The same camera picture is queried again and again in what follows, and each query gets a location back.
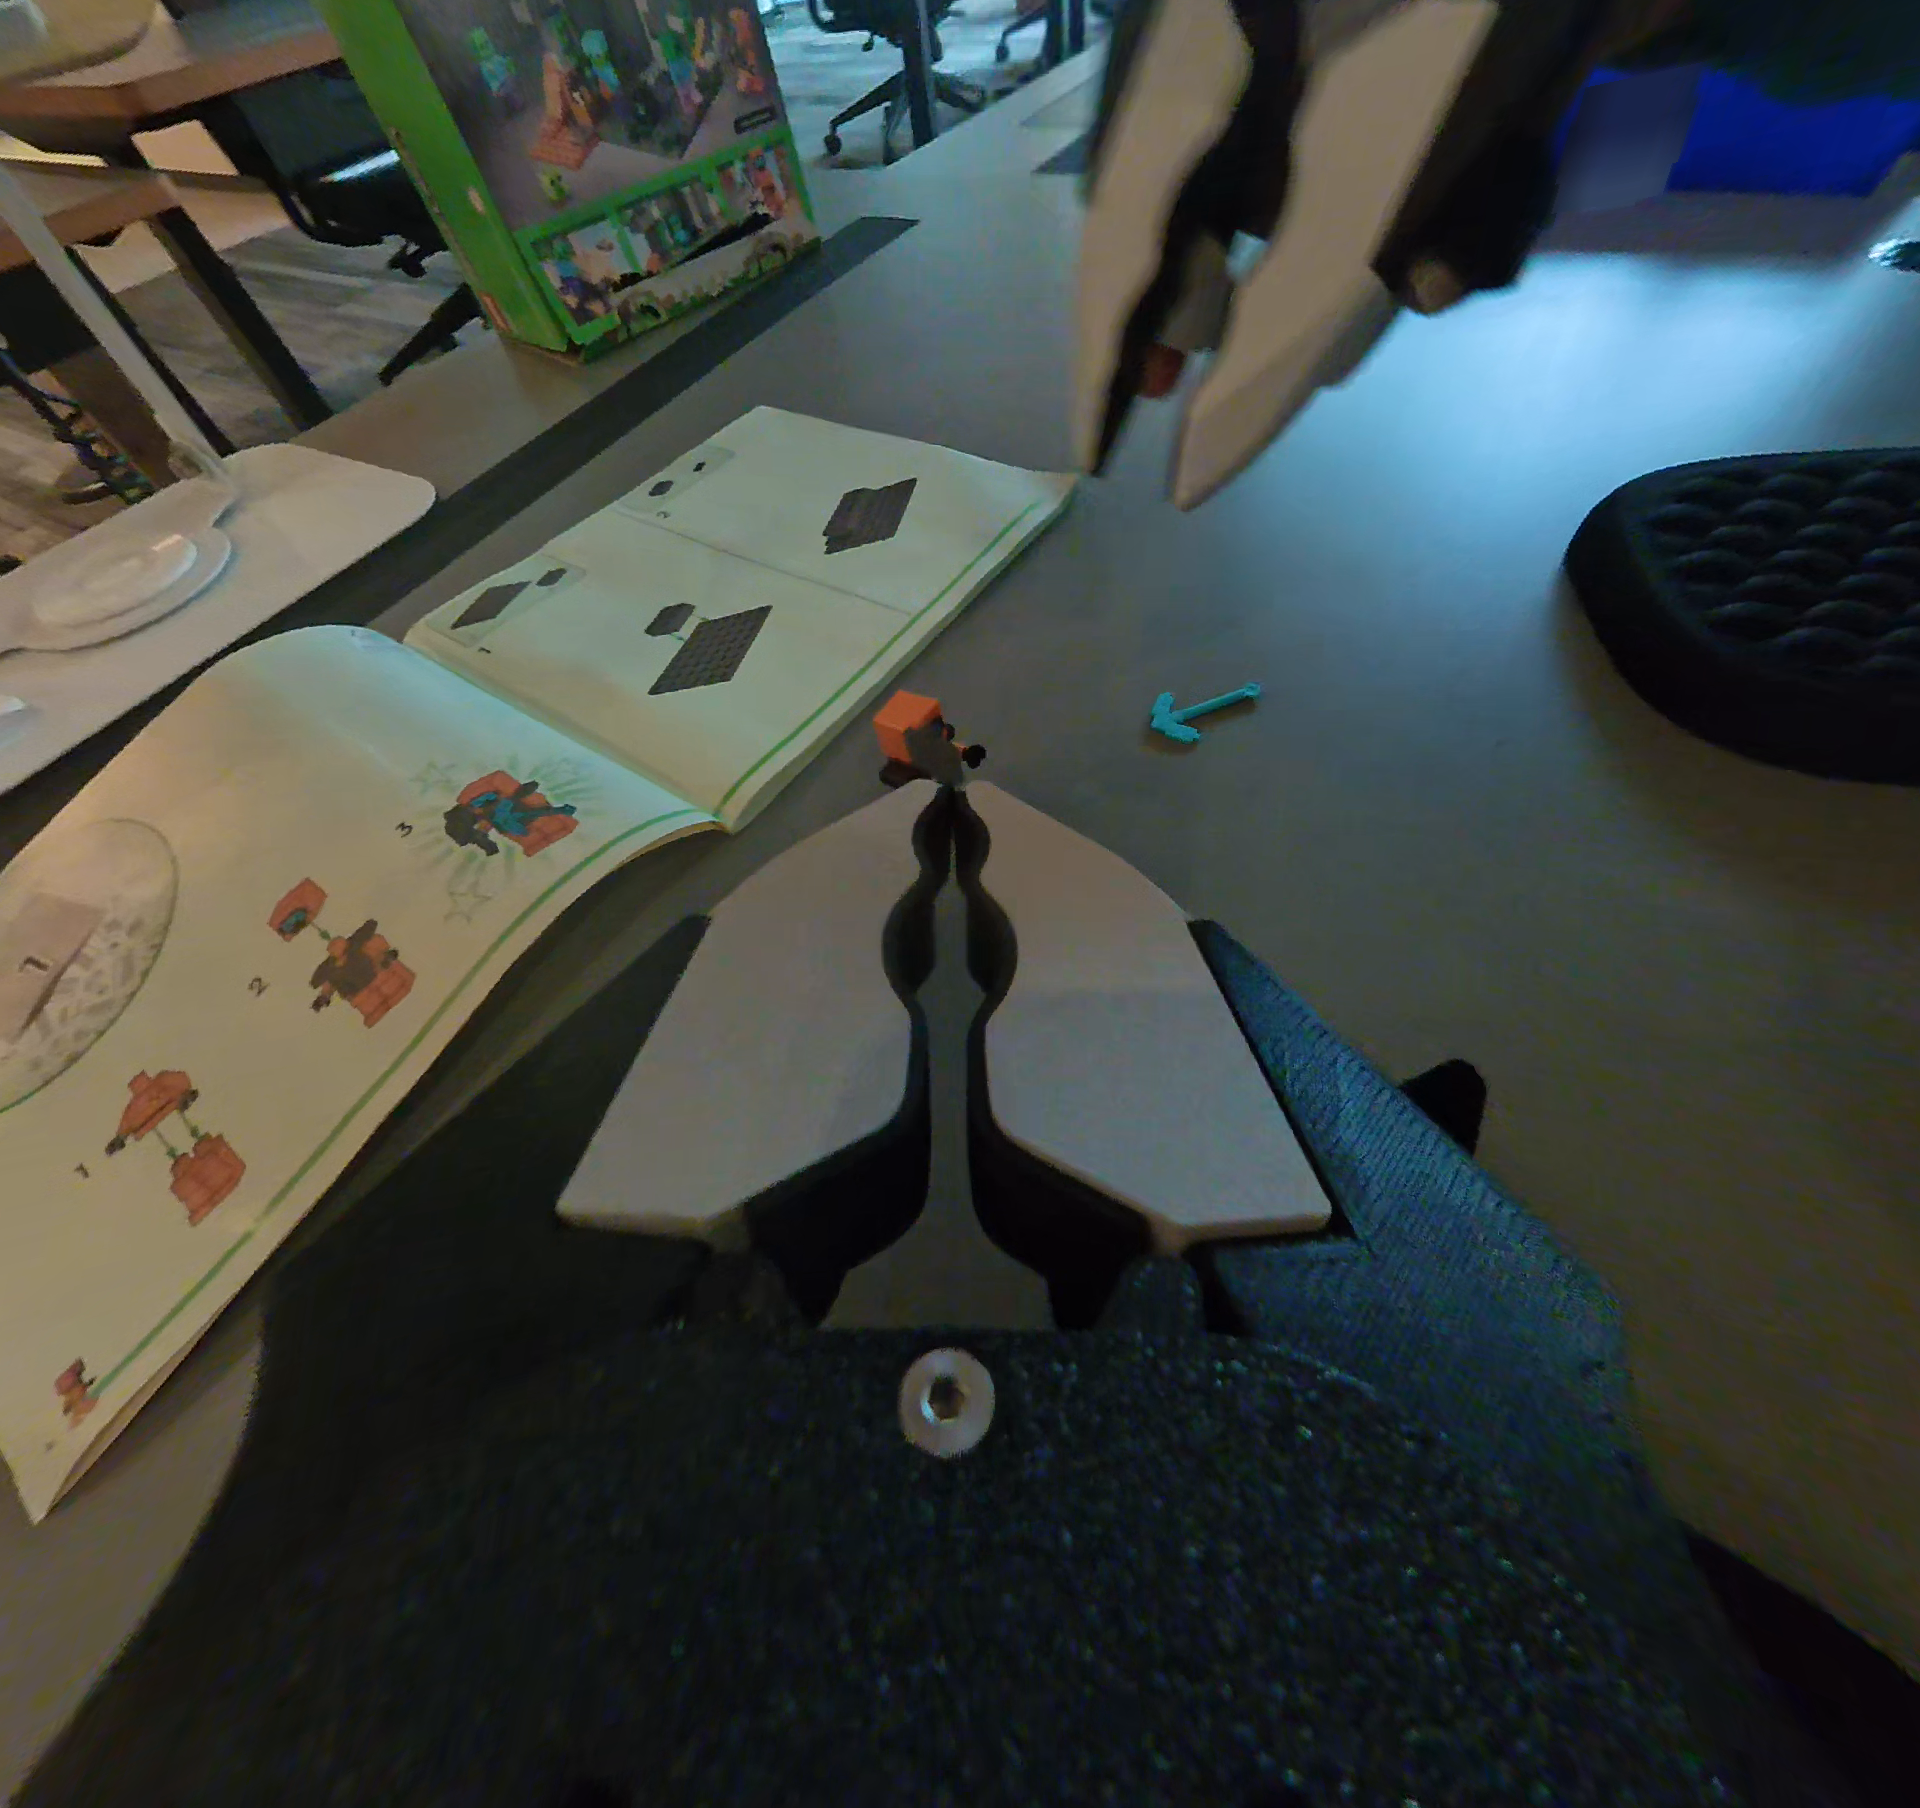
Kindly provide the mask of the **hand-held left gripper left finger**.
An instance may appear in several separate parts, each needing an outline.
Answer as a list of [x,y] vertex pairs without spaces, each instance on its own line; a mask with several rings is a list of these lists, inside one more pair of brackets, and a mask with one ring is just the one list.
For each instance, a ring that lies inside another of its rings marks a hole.
[[712,907],[559,1219],[754,1254],[806,1320],[909,1233],[932,1181],[920,986],[938,791],[898,786]]

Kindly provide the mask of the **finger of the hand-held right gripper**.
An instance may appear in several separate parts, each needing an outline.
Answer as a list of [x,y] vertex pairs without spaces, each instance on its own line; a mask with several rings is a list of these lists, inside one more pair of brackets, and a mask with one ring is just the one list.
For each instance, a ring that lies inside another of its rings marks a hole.
[[1498,17],[1495,0],[1308,0],[1304,88],[1272,234],[1187,259],[1166,341],[1211,363],[1187,395],[1169,494],[1189,510],[1347,378],[1393,321],[1375,259]]
[[1115,41],[1092,144],[1073,287],[1073,447],[1097,475],[1145,397],[1158,349],[1211,352],[1227,324],[1228,248],[1208,162],[1252,75],[1230,0],[1149,0]]

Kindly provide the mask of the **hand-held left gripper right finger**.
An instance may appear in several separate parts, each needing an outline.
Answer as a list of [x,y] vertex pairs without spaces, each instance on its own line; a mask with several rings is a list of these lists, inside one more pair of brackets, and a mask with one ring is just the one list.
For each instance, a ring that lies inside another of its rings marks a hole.
[[1053,1324],[1092,1327],[1141,1260],[1324,1234],[1336,1198],[1187,910],[983,781],[955,799],[952,853],[982,991],[972,1207]]

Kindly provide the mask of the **teal toy pickaxe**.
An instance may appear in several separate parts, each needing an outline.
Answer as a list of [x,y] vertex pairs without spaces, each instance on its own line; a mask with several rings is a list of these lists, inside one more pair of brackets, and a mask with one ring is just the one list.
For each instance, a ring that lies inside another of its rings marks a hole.
[[1172,745],[1194,745],[1204,735],[1204,723],[1212,717],[1236,708],[1254,706],[1263,700],[1260,683],[1241,683],[1228,691],[1218,691],[1191,701],[1177,701],[1171,691],[1158,693],[1147,710],[1147,733]]

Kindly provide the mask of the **orange toy brick figure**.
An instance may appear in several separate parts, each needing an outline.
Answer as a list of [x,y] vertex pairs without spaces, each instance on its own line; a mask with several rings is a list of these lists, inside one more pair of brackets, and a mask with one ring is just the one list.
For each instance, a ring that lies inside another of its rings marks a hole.
[[964,786],[986,761],[980,742],[960,740],[944,704],[927,693],[896,691],[874,714],[880,781],[896,790],[918,781]]

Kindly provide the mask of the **grey desk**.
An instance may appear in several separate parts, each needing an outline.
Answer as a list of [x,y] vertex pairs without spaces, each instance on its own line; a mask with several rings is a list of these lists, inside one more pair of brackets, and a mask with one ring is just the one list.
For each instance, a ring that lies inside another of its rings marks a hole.
[[[1083,65],[894,168],[829,227],[917,217],[512,520],[417,524],[302,601],[383,633],[758,402],[1065,469],[1077,188],[1021,122]],[[1916,447],[1916,162],[1869,200],[1676,196],[1563,221],[1518,287],[1398,327],[1202,510],[1166,419],[929,650],[990,775],[1212,917],[1385,1073],[1475,1062],[1480,1160],[1626,1313],[1645,1439],[1697,1532],[1916,1683],[1916,791],[1752,765],[1652,711],[1567,593],[1633,476]],[[485,476],[641,367],[493,341],[311,441]],[[1263,680],[1189,754],[1153,691]],[[572,911],[336,1194],[379,1184],[682,917],[878,791],[837,742],[737,840]],[[78,1496],[5,1480],[5,1801],[141,1621],[233,1456],[261,1282]]]

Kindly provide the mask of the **open instruction booklet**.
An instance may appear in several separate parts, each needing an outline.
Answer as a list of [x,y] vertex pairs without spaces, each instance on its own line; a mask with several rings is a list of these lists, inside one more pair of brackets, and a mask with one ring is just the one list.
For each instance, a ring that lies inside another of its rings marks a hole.
[[1075,476],[757,405],[403,640],[218,659],[5,869],[3,1449],[35,1524],[543,931],[737,833]]

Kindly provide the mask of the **blue storage bin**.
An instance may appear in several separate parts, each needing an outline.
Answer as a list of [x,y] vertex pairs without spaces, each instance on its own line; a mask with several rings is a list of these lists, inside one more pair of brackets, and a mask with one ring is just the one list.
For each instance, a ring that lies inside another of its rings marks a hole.
[[1919,145],[1915,99],[1798,104],[1702,66],[1601,69],[1556,129],[1563,213],[1664,194],[1873,196]]

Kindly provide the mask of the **black mesh pad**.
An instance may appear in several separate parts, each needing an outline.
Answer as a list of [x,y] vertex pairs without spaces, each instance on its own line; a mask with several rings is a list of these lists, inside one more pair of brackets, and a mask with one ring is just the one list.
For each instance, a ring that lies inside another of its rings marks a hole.
[[1565,573],[1622,680],[1696,740],[1919,786],[1919,449],[1655,470],[1604,495]]

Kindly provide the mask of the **white tray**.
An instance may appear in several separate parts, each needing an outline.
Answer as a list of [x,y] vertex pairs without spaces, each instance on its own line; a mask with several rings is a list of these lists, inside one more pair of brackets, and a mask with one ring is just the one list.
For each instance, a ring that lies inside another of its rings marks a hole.
[[74,651],[3,651],[5,791],[383,548],[417,524],[436,497],[421,476],[295,446],[226,457],[196,447],[182,452],[184,478],[100,524],[160,530],[217,524],[232,540],[228,571],[204,596],[118,641]]

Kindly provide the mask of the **green toy set box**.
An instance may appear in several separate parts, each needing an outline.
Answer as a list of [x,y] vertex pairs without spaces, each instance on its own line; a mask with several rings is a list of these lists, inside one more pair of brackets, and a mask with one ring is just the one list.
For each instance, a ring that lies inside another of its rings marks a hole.
[[312,0],[493,332],[591,357],[822,234],[757,0]]

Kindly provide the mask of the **wooden table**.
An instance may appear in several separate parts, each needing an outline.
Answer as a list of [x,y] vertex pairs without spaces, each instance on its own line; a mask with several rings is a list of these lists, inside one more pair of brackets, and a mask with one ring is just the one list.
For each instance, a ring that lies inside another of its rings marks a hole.
[[[3,90],[3,127],[47,154],[102,155],[153,170],[135,137],[186,121],[228,95],[334,66],[340,46],[311,0],[241,0],[186,17],[158,15],[128,52],[96,66]],[[241,359],[295,424],[331,407],[247,284],[184,208],[164,208],[156,240]]]

